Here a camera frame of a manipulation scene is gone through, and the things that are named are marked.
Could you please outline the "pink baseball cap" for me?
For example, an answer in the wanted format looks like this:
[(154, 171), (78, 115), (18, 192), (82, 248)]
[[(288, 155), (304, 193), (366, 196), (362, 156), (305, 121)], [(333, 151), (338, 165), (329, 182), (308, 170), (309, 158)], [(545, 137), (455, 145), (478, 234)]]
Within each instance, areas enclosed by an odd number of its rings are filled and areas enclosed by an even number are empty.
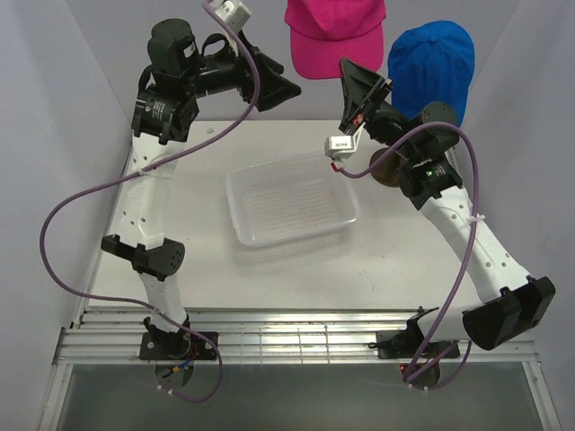
[(284, 22), (296, 72), (308, 80), (341, 77), (347, 58), (371, 71), (384, 62), (384, 1), (288, 0)]

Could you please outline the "blue baseball cap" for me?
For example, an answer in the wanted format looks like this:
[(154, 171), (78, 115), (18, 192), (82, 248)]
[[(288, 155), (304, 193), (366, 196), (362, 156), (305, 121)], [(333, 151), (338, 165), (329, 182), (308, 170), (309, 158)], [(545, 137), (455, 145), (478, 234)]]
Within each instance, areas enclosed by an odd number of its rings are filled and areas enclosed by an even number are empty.
[(433, 101), (455, 111), (462, 125), (475, 71), (473, 39), (456, 22), (440, 20), (407, 30), (387, 59), (392, 106), (412, 118)]

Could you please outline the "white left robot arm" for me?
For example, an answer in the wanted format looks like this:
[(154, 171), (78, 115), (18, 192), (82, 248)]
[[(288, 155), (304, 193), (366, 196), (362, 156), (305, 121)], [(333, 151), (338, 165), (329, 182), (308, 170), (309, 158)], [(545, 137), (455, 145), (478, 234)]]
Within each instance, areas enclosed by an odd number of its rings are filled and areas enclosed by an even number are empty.
[(185, 247), (164, 233), (164, 214), (176, 162), (202, 97), (237, 90), (258, 111), (271, 110), (301, 93), (284, 77), (283, 66), (251, 44), (253, 63), (234, 52), (220, 33), (197, 45), (183, 19), (157, 23), (147, 43), (150, 59), (138, 83), (131, 122), (136, 177), (125, 184), (126, 196), (116, 230), (102, 238), (102, 250), (130, 263), (146, 290), (152, 314), (144, 321), (156, 347), (170, 358), (190, 350), (184, 330), (190, 321), (181, 304), (176, 273)]

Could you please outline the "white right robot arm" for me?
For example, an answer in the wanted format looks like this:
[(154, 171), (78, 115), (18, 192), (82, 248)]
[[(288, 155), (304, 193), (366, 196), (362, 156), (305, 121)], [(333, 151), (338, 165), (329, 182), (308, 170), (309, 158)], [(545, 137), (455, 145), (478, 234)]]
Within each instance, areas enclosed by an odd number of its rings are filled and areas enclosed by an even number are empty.
[(386, 357), (427, 356), (441, 346), (468, 340), (483, 350), (536, 327), (556, 288), (548, 277), (534, 277), (511, 257), (479, 213), (479, 190), (467, 190), (446, 153), (469, 138), (457, 125), (454, 109), (441, 101), (428, 103), (407, 118), (386, 102), (390, 79), (356, 64), (340, 61), (344, 111), (341, 136), (326, 140), (332, 168), (344, 168), (358, 149), (361, 133), (386, 146), (362, 172), (362, 178), (391, 156), (401, 160), (402, 194), (443, 236), (461, 268), (444, 304), (420, 308), (404, 330), (378, 335), (375, 347)]

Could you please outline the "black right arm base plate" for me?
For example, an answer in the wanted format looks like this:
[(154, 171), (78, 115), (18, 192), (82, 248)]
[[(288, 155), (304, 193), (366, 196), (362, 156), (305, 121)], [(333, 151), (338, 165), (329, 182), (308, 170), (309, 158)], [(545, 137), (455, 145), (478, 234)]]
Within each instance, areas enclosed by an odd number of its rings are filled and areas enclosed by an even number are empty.
[[(380, 330), (376, 333), (376, 340), (368, 343), (367, 347), (375, 350), (380, 359), (412, 359), (422, 340), (422, 336), (412, 336), (407, 330)], [(450, 341), (430, 342), (420, 357), (434, 358), (450, 346)]]

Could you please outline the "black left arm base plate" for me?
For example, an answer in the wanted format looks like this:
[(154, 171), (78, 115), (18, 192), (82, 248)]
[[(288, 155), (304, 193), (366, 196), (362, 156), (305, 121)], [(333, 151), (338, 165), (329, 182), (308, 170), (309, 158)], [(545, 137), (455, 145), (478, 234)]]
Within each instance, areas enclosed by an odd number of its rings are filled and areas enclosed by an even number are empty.
[(154, 341), (149, 333), (142, 337), (138, 358), (148, 361), (185, 361), (188, 359), (212, 361), (217, 359), (217, 353), (207, 341), (192, 337), (184, 342), (181, 353), (165, 353)]

